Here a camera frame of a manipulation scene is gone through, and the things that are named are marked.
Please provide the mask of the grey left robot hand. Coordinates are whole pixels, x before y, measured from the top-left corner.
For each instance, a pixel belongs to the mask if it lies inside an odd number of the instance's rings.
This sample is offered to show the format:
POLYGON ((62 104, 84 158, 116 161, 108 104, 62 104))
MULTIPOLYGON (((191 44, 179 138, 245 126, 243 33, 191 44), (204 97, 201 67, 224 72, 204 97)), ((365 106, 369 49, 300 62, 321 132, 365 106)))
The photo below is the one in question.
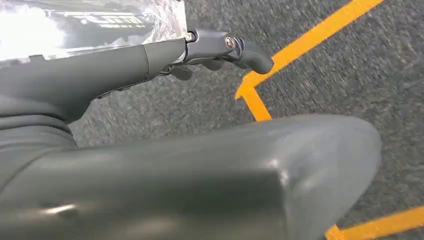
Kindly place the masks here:
POLYGON ((69 124, 113 92, 271 57, 187 27, 182 0, 0 3, 3 240, 317 240, 382 158, 369 122, 309 114, 203 135, 78 147, 69 124))

